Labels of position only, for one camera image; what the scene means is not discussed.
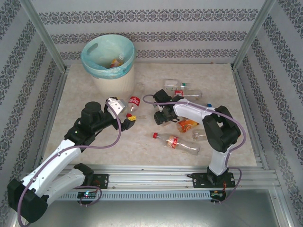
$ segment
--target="robotic arm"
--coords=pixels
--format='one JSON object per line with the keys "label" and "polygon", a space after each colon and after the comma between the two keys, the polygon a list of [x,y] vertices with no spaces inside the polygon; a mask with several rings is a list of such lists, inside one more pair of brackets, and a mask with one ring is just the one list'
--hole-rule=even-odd
{"label": "robotic arm", "polygon": [[[183,97],[176,96],[171,98],[163,89],[153,95],[153,98],[157,103],[176,102],[171,105],[159,104],[160,110],[154,114],[154,119],[158,125],[168,121],[176,122],[178,117],[186,117],[204,125],[207,140],[213,148],[212,160],[207,168],[207,179],[213,185],[220,184],[228,173],[226,164],[229,151],[241,135],[239,127],[227,118],[203,110],[203,108],[199,108],[201,105],[194,104]],[[232,118],[225,106],[218,108],[208,107],[207,109]]]}
{"label": "robotic arm", "polygon": [[[107,103],[118,115],[125,105],[117,98],[110,98]],[[131,128],[135,123],[133,118],[126,119],[121,124],[121,131]],[[102,130],[110,125],[118,129],[115,114],[107,106],[104,112],[97,102],[89,102],[81,112],[81,118],[77,119],[74,126],[70,128],[64,136],[64,140],[58,148],[45,160],[37,169],[25,176],[21,181],[13,179],[8,184],[9,206],[15,211],[18,210],[18,202],[25,187],[33,179],[34,175],[53,156],[57,156],[55,161],[46,165],[26,192],[21,206],[21,216],[29,223],[37,221],[46,211],[47,207],[69,190],[83,185],[90,186],[93,180],[93,170],[80,163],[66,175],[54,180],[58,174],[85,148],[72,148],[60,153],[65,148],[77,145],[87,146],[91,144]]]}

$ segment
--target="metal floor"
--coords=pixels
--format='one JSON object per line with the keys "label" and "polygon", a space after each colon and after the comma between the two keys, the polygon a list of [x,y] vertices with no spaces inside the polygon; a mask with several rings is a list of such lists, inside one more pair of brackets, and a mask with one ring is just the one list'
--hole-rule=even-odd
{"label": "metal floor", "polygon": [[31,227],[278,227],[268,190],[238,190],[228,202],[56,201]]}

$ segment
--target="patterned wallpaper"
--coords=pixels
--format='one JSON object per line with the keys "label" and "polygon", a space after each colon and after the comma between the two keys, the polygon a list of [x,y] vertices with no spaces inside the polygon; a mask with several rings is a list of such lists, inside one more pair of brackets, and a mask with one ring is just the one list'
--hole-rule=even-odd
{"label": "patterned wallpaper", "polygon": [[18,0],[0,0],[0,227],[7,184],[32,171],[61,72]]}
{"label": "patterned wallpaper", "polygon": [[104,34],[133,41],[137,62],[232,63],[263,2],[33,0],[67,65]]}
{"label": "patterned wallpaper", "polygon": [[267,162],[303,226],[303,1],[279,0],[238,69]]}

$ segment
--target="bottle label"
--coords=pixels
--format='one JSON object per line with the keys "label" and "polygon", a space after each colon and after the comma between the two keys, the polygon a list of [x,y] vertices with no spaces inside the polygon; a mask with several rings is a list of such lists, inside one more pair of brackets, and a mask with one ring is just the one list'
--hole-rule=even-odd
{"label": "bottle label", "polygon": [[178,143],[178,139],[179,138],[176,136],[170,136],[169,139],[167,140],[167,146],[169,148],[175,149]]}
{"label": "bottle label", "polygon": [[139,99],[138,97],[136,97],[136,96],[132,96],[132,97],[130,97],[128,103],[134,103],[134,104],[136,104],[137,106],[139,106],[139,104],[140,104],[140,99]]}
{"label": "bottle label", "polygon": [[175,96],[184,96],[184,93],[183,93],[183,91],[182,90],[176,90],[175,91]]}

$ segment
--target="red label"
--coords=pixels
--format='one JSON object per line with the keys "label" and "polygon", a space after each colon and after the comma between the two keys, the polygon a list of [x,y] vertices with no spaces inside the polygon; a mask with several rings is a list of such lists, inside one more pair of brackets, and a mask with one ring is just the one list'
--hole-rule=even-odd
{"label": "red label", "polygon": [[136,104],[137,106],[139,106],[139,104],[140,104],[140,99],[139,99],[138,97],[136,97],[136,96],[132,96],[132,97],[129,99],[128,103],[134,103],[134,104]]}
{"label": "red label", "polygon": [[175,149],[178,143],[178,139],[179,138],[176,136],[170,136],[169,139],[167,140],[167,146],[169,148]]}
{"label": "red label", "polygon": [[176,90],[175,91],[175,96],[183,96],[183,91],[182,90]]}

